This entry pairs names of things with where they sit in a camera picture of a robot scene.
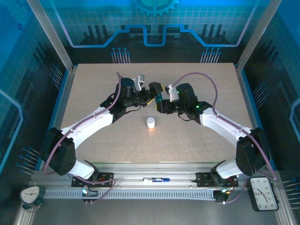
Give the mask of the blue table edge trim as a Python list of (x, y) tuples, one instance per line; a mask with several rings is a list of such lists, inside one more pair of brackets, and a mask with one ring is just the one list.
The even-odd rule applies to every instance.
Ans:
[(67, 70), (63, 76), (62, 84), (54, 105), (54, 109), (46, 134), (51, 128), (60, 128), (62, 124), (62, 120), (68, 102), (68, 96), (72, 87), (73, 78), (73, 73)]

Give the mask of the blue and white marker pen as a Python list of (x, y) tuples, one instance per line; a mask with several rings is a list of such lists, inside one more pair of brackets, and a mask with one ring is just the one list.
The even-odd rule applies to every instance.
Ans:
[(143, 178), (143, 182), (153, 183), (153, 182), (169, 182), (169, 178)]

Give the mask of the black controller box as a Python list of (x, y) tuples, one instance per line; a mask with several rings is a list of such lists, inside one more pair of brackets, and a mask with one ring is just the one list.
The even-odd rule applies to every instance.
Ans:
[(90, 186), (85, 185), (82, 188), (82, 201), (87, 205), (88, 203), (93, 204), (93, 197), (98, 197), (98, 191), (92, 190)]
[(213, 196), (215, 198), (215, 202), (216, 203), (220, 203), (220, 204), (225, 204), (228, 199), (229, 199), (229, 195), (230, 195), (231, 191), (229, 190), (216, 190), (213, 191)]

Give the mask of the rectangular black analog clock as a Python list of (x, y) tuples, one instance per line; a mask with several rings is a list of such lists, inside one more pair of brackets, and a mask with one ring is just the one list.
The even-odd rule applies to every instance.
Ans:
[(279, 209), (278, 200), (269, 178), (250, 178), (247, 190), (254, 211), (266, 212)]

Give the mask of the round analog clock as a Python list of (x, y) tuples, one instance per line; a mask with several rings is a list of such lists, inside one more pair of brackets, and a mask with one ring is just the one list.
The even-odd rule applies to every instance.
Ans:
[(40, 207), (44, 203), (46, 188), (43, 186), (31, 186), (23, 189), (20, 194), (20, 200), (22, 202), (22, 208), (28, 212), (33, 207)]

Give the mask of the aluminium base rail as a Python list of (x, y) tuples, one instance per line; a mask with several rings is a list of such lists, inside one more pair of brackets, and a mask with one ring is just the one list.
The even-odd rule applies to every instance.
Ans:
[[(196, 173), (210, 172), (216, 163), (99, 163), (95, 164), (102, 173), (113, 173), (116, 184), (113, 190), (221, 190), (223, 187), (197, 187)], [(47, 189), (71, 188), (72, 175), (59, 176), (35, 171), (29, 185), (40, 185)], [(169, 182), (143, 181), (144, 178), (169, 178)]]

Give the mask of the aluminium frame post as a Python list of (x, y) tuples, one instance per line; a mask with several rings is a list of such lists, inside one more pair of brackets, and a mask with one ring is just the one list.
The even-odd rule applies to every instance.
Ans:
[(66, 70), (73, 72), (73, 63), (39, 0), (26, 0), (47, 35)]
[(241, 71), (243, 70), (245, 64), (249, 60), (262, 35), (266, 31), (270, 21), (272, 20), (281, 2), (282, 0), (270, 0), (252, 36), (250, 37), (250, 40), (248, 41), (244, 51), (242, 52), (238, 60), (236, 66), (237, 73), (241, 73)]

